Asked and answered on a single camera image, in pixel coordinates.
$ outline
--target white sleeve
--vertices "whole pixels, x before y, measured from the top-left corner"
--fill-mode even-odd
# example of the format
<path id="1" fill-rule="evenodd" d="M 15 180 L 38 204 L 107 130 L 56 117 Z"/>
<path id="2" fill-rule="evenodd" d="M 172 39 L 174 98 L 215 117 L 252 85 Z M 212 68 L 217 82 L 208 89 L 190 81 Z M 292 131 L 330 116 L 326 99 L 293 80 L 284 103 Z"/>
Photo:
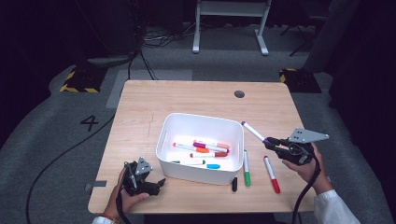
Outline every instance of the white sleeve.
<path id="1" fill-rule="evenodd" d="M 92 224 L 115 224 L 115 222 L 106 217 L 96 217 Z"/>
<path id="2" fill-rule="evenodd" d="M 315 221 L 325 223 L 360 223 L 334 189 L 315 197 Z"/>

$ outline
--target wooden tabletop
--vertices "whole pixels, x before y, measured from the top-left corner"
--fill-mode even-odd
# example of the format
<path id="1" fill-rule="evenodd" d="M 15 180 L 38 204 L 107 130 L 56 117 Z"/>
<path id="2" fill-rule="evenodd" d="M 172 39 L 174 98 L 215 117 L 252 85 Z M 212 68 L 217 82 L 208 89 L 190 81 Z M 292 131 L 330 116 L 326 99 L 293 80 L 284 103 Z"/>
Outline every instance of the wooden tabletop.
<path id="1" fill-rule="evenodd" d="M 242 91 L 243 98 L 235 97 Z M 306 183 L 289 170 L 274 151 L 249 131 L 245 149 L 251 176 L 246 187 L 244 169 L 238 172 L 238 189 L 167 177 L 156 156 L 156 146 L 165 118 L 171 113 L 188 113 L 246 121 L 262 136 L 287 138 L 303 124 L 283 83 L 215 81 L 141 81 L 125 83 L 105 153 L 96 177 L 106 181 L 95 187 L 89 203 L 92 213 L 104 211 L 125 161 L 143 157 L 152 167 L 148 182 L 166 178 L 158 196 L 151 196 L 131 212 L 156 213 L 251 213 L 292 212 Z M 268 156 L 281 192 L 276 194 L 263 162 Z M 315 192 L 309 190 L 299 211 L 313 211 Z"/>

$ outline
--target person's left hand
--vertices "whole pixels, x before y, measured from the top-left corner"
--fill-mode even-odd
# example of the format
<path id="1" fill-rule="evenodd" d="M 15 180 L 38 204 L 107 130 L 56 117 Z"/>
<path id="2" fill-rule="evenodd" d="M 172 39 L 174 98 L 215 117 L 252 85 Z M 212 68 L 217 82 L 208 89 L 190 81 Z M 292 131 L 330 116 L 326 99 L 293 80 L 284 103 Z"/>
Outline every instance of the person's left hand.
<path id="1" fill-rule="evenodd" d="M 110 198 L 108 199 L 108 204 L 107 207 L 104 211 L 104 213 L 108 216 L 114 217 L 116 219 L 120 218 L 119 212 L 117 211 L 117 204 L 116 204 L 116 199 L 119 193 L 120 189 L 120 182 L 122 180 L 123 174 L 125 173 L 125 168 L 122 169 L 120 172 L 119 176 L 119 181 L 116 187 L 114 187 L 113 191 L 111 192 Z M 122 211 L 124 214 L 128 213 L 131 211 L 132 207 L 140 203 L 144 200 L 146 200 L 149 197 L 149 194 L 147 193 L 141 193 L 138 195 L 130 196 L 125 189 L 121 191 L 121 196 L 122 196 Z"/>

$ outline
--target person's hand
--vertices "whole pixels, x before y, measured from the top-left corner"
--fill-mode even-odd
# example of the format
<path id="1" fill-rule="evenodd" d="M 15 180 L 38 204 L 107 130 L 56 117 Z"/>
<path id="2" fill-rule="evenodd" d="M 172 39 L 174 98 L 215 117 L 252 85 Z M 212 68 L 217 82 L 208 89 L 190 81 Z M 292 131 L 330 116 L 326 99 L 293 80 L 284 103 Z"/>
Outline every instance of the person's hand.
<path id="1" fill-rule="evenodd" d="M 311 143 L 311 144 L 312 144 L 312 147 L 314 148 L 314 153 L 315 153 L 315 156 L 317 157 L 317 159 L 319 161 L 320 170 L 321 170 L 317 180 L 315 181 L 315 183 L 314 183 L 314 185 L 312 187 L 314 188 L 316 194 L 320 194 L 320 193 L 323 193 L 325 191 L 331 190 L 332 189 L 332 184 L 327 179 L 326 172 L 324 170 L 324 161 L 322 159 L 322 156 L 321 156 L 320 152 L 318 151 L 317 145 L 315 145 L 315 143 Z M 316 161 L 315 160 L 311 160 L 311 162 L 309 162 L 308 164 L 301 165 L 301 166 L 296 165 L 296 164 L 294 164 L 294 163 L 292 163 L 290 161 L 286 161 L 286 160 L 283 160 L 282 162 L 289 169 L 291 169 L 292 171 L 297 172 L 297 174 L 305 182 L 309 182 L 309 180 L 312 178 L 312 175 L 315 172 L 315 165 L 316 165 Z"/>
<path id="2" fill-rule="evenodd" d="M 108 199 L 107 207 L 104 213 L 108 216 L 114 217 L 116 219 L 120 218 L 119 212 L 117 211 L 116 199 L 120 189 L 120 182 L 122 180 L 123 174 L 125 173 L 125 168 L 120 172 L 119 181 L 116 187 L 114 187 L 113 191 L 111 192 L 110 198 Z M 149 197 L 147 193 L 141 193 L 138 195 L 130 196 L 125 189 L 121 191 L 122 196 L 122 211 L 124 214 L 131 211 L 132 207 L 146 200 Z"/>

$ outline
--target green marker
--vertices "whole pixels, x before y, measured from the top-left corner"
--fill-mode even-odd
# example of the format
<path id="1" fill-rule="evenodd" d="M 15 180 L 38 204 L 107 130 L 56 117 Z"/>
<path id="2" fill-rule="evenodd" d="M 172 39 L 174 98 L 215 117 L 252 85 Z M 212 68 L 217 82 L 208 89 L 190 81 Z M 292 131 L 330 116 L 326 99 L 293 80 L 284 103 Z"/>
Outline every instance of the green marker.
<path id="1" fill-rule="evenodd" d="M 248 172 L 248 152 L 244 149 L 245 185 L 250 186 L 250 173 Z"/>
<path id="2" fill-rule="evenodd" d="M 206 161 L 202 160 L 202 159 L 171 161 L 171 162 L 182 164 L 182 165 L 204 165 L 206 163 Z"/>

